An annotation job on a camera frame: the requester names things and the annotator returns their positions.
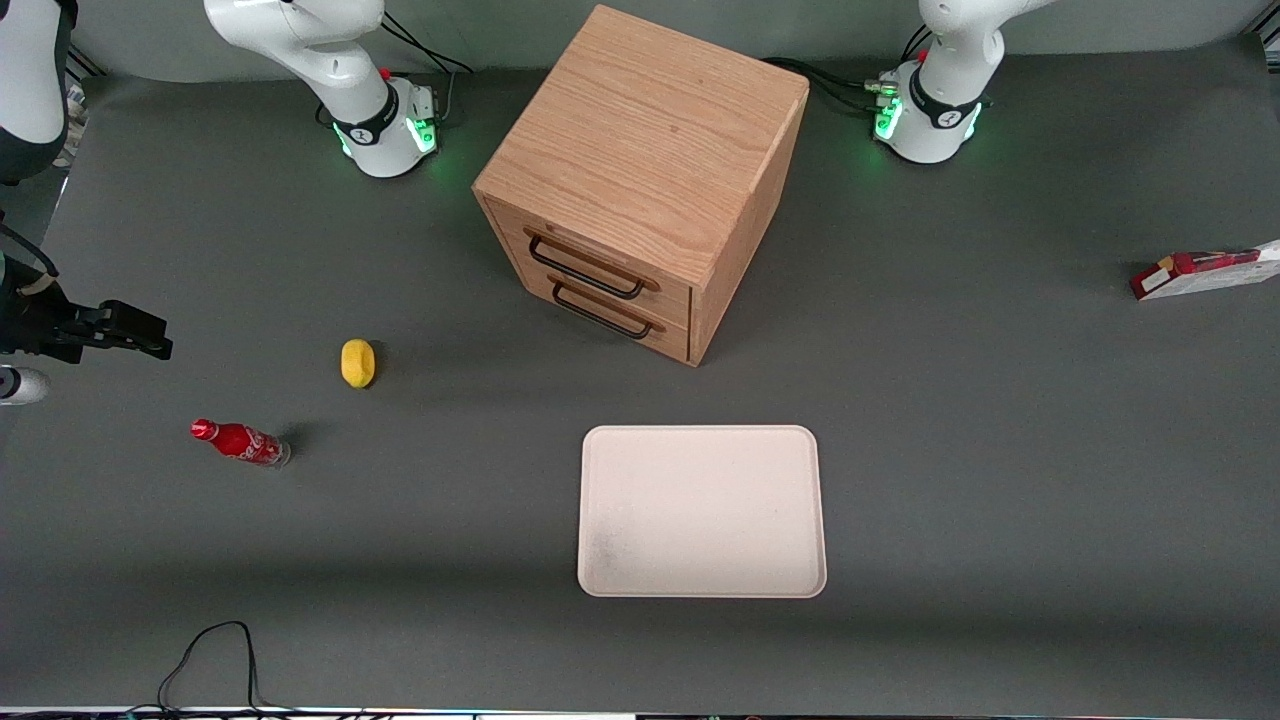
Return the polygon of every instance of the gray table surface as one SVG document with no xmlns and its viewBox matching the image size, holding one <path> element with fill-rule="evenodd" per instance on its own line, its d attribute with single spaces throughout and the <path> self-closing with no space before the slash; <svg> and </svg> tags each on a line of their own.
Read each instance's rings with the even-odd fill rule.
<svg viewBox="0 0 1280 720">
<path fill-rule="evenodd" d="M 461 78 L 439 156 L 392 181 L 298 82 L 97 88 L 46 247 L 175 350 L 28 360 L 55 391 L 4 452 L 5 702 L 146 702 L 239 618 L 287 705 L 1275 716 L 1280 281 L 1125 286 L 1276 237 L 1256 40 L 1012 58 L 941 167 L 812 102 L 696 370 L 507 265 L 468 186 L 540 77 Z M 381 351 L 364 392 L 352 337 Z M 225 461 L 197 416 L 297 457 Z M 826 592 L 584 594 L 580 441 L 628 423 L 812 428 Z M 174 701 L 243 682 L 215 635 Z"/>
</svg>

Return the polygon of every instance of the wooden drawer cabinet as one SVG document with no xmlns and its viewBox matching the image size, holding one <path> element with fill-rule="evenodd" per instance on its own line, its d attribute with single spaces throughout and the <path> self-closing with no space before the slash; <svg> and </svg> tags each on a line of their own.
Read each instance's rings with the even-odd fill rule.
<svg viewBox="0 0 1280 720">
<path fill-rule="evenodd" d="M 472 190 L 531 293 L 698 365 L 806 97 L 799 76 L 600 5 Z"/>
</svg>

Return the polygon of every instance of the green led light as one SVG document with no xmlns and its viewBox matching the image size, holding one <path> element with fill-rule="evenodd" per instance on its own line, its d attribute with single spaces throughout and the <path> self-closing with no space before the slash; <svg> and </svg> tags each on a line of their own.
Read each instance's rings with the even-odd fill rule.
<svg viewBox="0 0 1280 720">
<path fill-rule="evenodd" d="M 333 124 L 333 132 L 338 136 L 338 142 L 342 143 L 342 154 L 351 158 L 351 147 L 347 147 L 347 138 L 342 136 L 342 131 L 338 129 L 338 123 Z"/>
<path fill-rule="evenodd" d="M 978 106 L 973 109 L 973 119 L 969 120 L 969 129 L 964 131 L 965 140 L 973 137 L 973 131 L 978 126 L 978 115 L 980 114 L 982 114 L 982 102 L 978 102 Z"/>
<path fill-rule="evenodd" d="M 413 136 L 413 142 L 417 143 L 417 149 L 424 155 L 435 150 L 435 123 L 404 118 L 404 127 L 408 128 L 410 135 Z"/>
<path fill-rule="evenodd" d="M 881 110 L 881 117 L 876 119 L 876 135 L 881 140 L 888 140 L 893 137 L 893 131 L 897 129 L 897 120 L 902 117 L 902 100 L 895 97 L 884 109 Z"/>
</svg>

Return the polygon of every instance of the coca-cola bottle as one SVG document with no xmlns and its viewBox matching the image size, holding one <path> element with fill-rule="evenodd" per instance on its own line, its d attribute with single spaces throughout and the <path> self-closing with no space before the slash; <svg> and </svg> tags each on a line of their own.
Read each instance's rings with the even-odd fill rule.
<svg viewBox="0 0 1280 720">
<path fill-rule="evenodd" d="M 191 434 L 236 460 L 264 468 L 283 468 L 289 461 L 289 443 L 239 423 L 218 424 L 201 418 L 191 424 Z"/>
</svg>

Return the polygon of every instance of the black metal handle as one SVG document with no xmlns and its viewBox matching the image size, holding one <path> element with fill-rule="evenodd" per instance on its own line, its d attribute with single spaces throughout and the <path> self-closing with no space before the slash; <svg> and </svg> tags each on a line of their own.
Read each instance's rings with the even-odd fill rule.
<svg viewBox="0 0 1280 720">
<path fill-rule="evenodd" d="M 556 283 L 556 287 L 552 288 L 552 299 L 556 301 L 557 305 L 559 305 L 561 307 L 568 310 L 570 313 L 573 313 L 576 315 L 581 315 L 581 316 L 586 318 L 588 320 L 593 320 L 595 323 L 599 323 L 599 324 L 609 328 L 611 331 L 621 334 L 621 336 L 630 337 L 631 340 L 644 340 L 644 338 L 649 337 L 649 331 L 653 329 L 653 323 L 645 323 L 643 329 L 628 331 L 628 329 L 623 328 L 622 325 L 612 322 L 612 320 L 607 320 L 607 319 L 596 315 L 595 313 L 591 313 L 590 310 L 588 310 L 585 307 L 573 305 L 568 300 L 564 300 L 563 297 L 559 296 L 559 291 L 562 291 L 562 290 L 564 290 L 564 284 L 563 283 Z"/>
<path fill-rule="evenodd" d="M 618 297 L 621 300 L 635 300 L 636 296 L 640 295 L 640 291 L 644 290 L 644 281 L 641 281 L 641 279 L 636 279 L 636 286 L 634 288 L 631 288 L 631 290 L 622 290 L 622 288 L 618 288 L 618 287 L 613 287 L 609 283 L 600 282 L 600 281 L 593 278 L 591 275 L 582 274 L 579 270 L 575 270 L 573 268 L 570 268 L 564 263 L 559 263 L 557 260 L 552 260 L 550 258 L 539 254 L 538 252 L 538 246 L 541 245 L 541 243 L 543 243 L 543 236 L 534 233 L 532 234 L 532 240 L 529 242 L 529 254 L 534 256 L 534 260 L 538 260 L 539 263 L 541 263 L 543 265 L 547 265 L 548 268 L 559 270 L 559 272 L 564 273 L 566 275 L 568 275 L 568 277 L 571 277 L 571 278 L 573 278 L 573 279 L 576 279 L 579 282 L 586 283 L 586 284 L 594 287 L 595 290 L 599 290 L 602 292 L 607 292 L 607 293 L 612 295 L 613 297 Z"/>
</svg>

